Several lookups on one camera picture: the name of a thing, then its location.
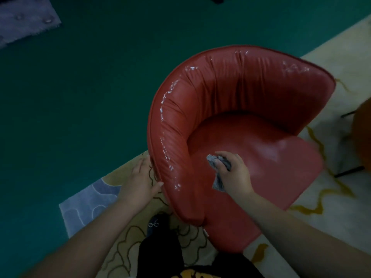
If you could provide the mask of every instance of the hand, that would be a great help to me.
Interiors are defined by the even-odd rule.
[[[246,197],[254,193],[248,168],[238,154],[226,151],[215,153],[217,155],[222,155],[231,162],[230,171],[227,170],[220,160],[215,161],[215,166],[219,171],[225,191],[238,205],[241,205],[246,200]]]
[[[150,156],[139,160],[131,171],[128,182],[121,187],[118,194],[118,201],[129,205],[134,212],[139,213],[152,198],[161,191],[163,182],[157,182],[151,186],[151,180],[148,177],[150,172]]]

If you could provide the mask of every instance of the green floor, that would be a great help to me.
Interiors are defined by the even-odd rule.
[[[3,277],[67,240],[60,202],[146,150],[152,97],[180,62],[230,44],[302,56],[371,13],[371,0],[51,2],[62,27],[0,50]]]

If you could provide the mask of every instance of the black shoe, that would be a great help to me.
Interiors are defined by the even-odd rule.
[[[148,222],[147,237],[153,233],[170,230],[170,216],[166,213],[154,215]]]

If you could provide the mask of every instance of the orange chair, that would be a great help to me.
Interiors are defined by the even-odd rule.
[[[242,252],[260,231],[223,192],[212,189],[206,156],[239,154],[255,192],[287,209],[323,168],[297,137],[335,89],[324,69],[256,46],[204,51],[165,79],[150,110],[147,142],[174,213],[203,226],[220,251]]]

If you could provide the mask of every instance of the rag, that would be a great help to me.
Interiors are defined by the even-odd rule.
[[[225,192],[223,182],[221,181],[220,173],[215,166],[215,160],[219,159],[225,165],[225,167],[227,168],[228,171],[230,171],[231,168],[232,168],[231,162],[229,162],[227,160],[227,158],[225,158],[223,156],[220,156],[220,155],[219,156],[214,156],[214,155],[209,154],[209,155],[207,155],[206,159],[208,160],[210,166],[216,171],[215,180],[214,180],[214,183],[213,183],[213,188],[215,190]]]

